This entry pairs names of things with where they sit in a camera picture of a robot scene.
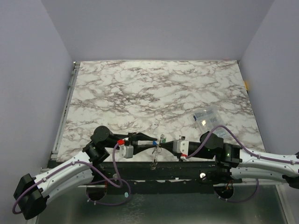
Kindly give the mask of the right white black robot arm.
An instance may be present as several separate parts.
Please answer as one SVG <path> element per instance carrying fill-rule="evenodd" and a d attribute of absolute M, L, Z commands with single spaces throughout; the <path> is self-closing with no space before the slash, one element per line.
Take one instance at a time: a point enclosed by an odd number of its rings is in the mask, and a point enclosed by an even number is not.
<path fill-rule="evenodd" d="M 208 179 L 219 183 L 228 179 L 266 179 L 299 187 L 299 155 L 281 155 L 245 149 L 239 144 L 225 143 L 212 132 L 201 135 L 199 142 L 184 139 L 159 143 L 180 159 L 202 158 L 215 160 L 215 174 Z"/>

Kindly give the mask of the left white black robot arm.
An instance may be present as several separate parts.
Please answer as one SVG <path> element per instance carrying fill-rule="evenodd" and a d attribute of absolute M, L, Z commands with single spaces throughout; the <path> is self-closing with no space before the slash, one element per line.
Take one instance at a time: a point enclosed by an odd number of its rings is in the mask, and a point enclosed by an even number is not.
<path fill-rule="evenodd" d="M 143 133 L 114 134 L 106 126 L 97 127 L 90 142 L 75 156 L 57 167 L 42 174 L 24 175 L 14 192 L 15 203 L 12 213 L 22 214 L 26 220 L 38 216 L 47 203 L 69 189 L 85 184 L 106 182 L 116 188 L 126 183 L 121 178 L 113 156 L 115 178 L 109 178 L 100 170 L 100 164 L 110 155 L 107 148 L 124 151 L 125 158 L 132 158 L 153 145 L 139 145 L 139 141 L 156 141 L 156 138 Z"/>

